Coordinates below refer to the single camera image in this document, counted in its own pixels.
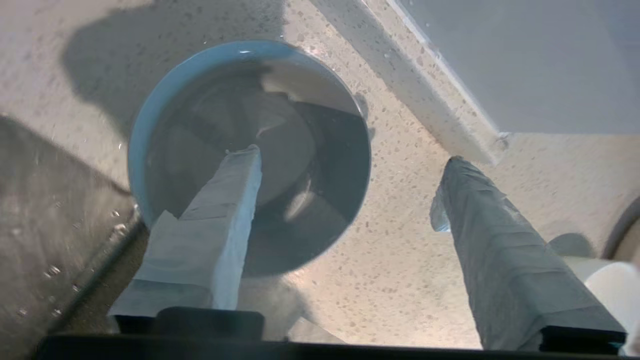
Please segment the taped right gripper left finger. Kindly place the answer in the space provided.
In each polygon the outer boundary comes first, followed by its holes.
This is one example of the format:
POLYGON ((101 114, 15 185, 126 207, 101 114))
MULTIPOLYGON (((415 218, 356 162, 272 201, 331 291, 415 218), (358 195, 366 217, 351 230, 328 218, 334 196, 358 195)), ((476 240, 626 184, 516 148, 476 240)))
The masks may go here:
POLYGON ((178 306, 235 310, 261 183, 257 145, 228 153, 183 214, 158 217, 108 316, 155 317, 178 306))

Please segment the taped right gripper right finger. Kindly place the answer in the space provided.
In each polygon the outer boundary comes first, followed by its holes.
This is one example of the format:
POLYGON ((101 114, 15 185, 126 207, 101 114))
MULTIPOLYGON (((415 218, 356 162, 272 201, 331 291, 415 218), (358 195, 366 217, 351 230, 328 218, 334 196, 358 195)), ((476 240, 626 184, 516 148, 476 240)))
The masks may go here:
POLYGON ((619 352, 627 333, 480 169, 453 156, 430 208, 452 235, 488 351, 619 352))

